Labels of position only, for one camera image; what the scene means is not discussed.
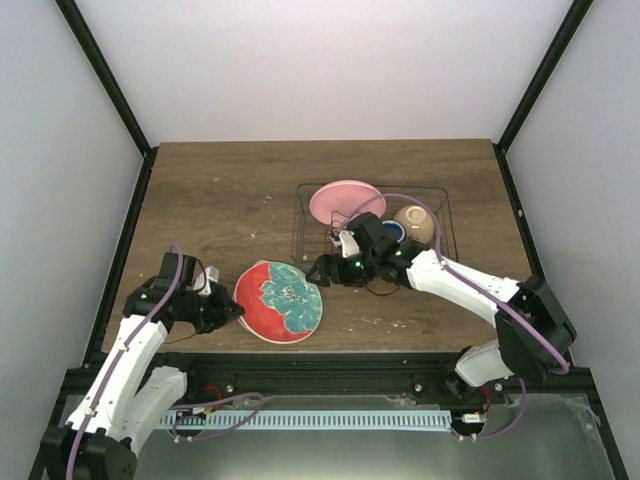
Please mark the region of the pink plastic plate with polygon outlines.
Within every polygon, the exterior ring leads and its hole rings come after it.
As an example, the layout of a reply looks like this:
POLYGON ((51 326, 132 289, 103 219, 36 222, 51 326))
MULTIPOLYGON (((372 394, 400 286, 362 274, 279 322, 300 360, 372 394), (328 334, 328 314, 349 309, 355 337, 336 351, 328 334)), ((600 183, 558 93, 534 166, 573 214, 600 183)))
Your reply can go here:
POLYGON ((382 217, 386 199, 374 186, 358 180, 338 180, 320 187, 309 201, 310 214, 336 228, 354 213, 371 212, 382 217))

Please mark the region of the cream ceramic bowl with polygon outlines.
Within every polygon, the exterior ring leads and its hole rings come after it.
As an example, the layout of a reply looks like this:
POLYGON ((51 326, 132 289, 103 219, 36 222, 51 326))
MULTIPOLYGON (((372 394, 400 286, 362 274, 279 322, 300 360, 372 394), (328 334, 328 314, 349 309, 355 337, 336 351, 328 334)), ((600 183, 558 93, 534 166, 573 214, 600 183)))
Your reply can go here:
POLYGON ((400 208, 393 220, 403 226, 406 237, 428 244, 435 235, 435 222, 421 206, 411 204, 400 208))

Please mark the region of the blue ceramic mug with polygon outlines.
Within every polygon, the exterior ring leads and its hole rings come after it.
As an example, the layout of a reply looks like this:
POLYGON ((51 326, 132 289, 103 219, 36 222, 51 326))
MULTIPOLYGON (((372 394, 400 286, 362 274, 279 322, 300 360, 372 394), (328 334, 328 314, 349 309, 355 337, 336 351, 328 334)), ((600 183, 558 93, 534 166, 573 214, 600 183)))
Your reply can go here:
POLYGON ((395 220, 385 220, 383 225, 398 243, 405 240, 406 230, 402 224, 395 220))

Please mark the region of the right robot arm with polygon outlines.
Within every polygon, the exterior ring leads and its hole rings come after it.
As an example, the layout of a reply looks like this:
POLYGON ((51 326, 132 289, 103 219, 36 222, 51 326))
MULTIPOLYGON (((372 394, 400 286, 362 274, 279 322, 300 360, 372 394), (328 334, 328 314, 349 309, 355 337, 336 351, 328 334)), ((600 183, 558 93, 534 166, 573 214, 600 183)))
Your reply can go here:
POLYGON ((542 382, 550 374, 568 373, 566 354, 577 332, 544 280, 492 276, 419 241, 399 242, 373 213, 355 217, 330 237, 338 252, 319 256, 307 281, 364 287, 379 278, 447 300, 495 329, 494 340, 464 350, 445 376, 451 400, 468 402, 481 386, 502 378, 542 382))

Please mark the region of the red floral plate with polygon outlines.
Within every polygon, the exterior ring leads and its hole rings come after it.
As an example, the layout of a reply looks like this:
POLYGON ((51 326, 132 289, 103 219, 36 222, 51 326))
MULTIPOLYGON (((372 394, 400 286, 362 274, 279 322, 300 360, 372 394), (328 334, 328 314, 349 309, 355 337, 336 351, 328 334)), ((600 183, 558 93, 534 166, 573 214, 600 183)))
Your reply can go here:
POLYGON ((238 322, 257 338, 291 345, 311 336, 323 316, 319 288, 296 267, 259 261, 237 280, 233 300, 244 313, 238 322))

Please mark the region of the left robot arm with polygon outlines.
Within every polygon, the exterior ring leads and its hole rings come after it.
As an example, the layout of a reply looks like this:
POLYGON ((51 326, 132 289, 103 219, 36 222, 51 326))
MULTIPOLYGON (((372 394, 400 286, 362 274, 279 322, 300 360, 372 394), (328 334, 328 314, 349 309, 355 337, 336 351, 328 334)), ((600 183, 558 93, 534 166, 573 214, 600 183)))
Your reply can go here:
POLYGON ((173 325, 208 334, 245 312, 219 283, 218 271, 194 270, 197 258, 178 245, 157 275, 126 299, 116 340, 81 402, 61 426, 48 428, 40 456, 50 479, 131 479, 146 440, 176 402, 196 402, 203 377, 175 366, 151 365, 173 325))

